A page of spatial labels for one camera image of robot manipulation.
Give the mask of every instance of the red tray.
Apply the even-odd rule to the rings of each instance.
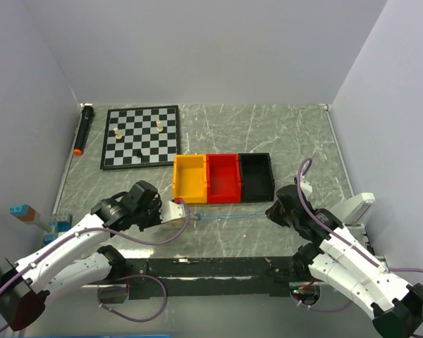
[[[238,154],[207,154],[207,203],[240,203]]]

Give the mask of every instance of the black marker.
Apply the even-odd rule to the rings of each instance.
[[[94,118],[94,109],[91,106],[84,106],[82,110],[82,120],[78,127],[77,139],[73,146],[73,154],[80,156],[85,148],[87,135],[90,132],[91,122]]]

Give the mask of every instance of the small box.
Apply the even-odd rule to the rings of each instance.
[[[274,176],[268,153],[243,153],[240,158],[241,201],[274,200]]]
[[[176,201],[207,202],[207,158],[204,154],[176,155],[172,190]]]
[[[240,203],[240,161],[237,154],[207,154],[207,203]]]

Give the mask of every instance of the white wall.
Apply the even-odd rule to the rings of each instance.
[[[30,204],[51,212],[78,116],[68,82],[26,7],[0,0],[0,261],[14,262],[40,245],[42,231],[8,210]]]
[[[331,117],[355,191],[376,196],[376,252],[423,268],[423,0],[387,3]]]
[[[386,0],[25,0],[79,102],[322,104]]]

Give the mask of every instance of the chessboard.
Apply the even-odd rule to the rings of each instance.
[[[157,130],[157,121],[163,130]],[[178,106],[110,109],[100,168],[129,169],[173,165],[180,154]],[[114,128],[122,135],[116,138]]]

